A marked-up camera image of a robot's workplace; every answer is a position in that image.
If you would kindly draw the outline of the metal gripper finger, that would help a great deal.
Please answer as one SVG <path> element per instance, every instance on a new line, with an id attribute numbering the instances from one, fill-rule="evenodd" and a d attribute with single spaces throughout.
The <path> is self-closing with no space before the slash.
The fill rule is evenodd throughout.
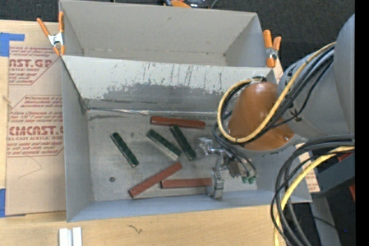
<path id="1" fill-rule="evenodd" d="M 224 190 L 224 179 L 220 172 L 212 172 L 211 183 L 207 186 L 208 195 L 214 200 L 222 200 Z"/>
<path id="2" fill-rule="evenodd" d="M 199 137 L 197 139 L 197 159 L 203 159 L 211 153 L 213 141 L 210 138 Z"/>

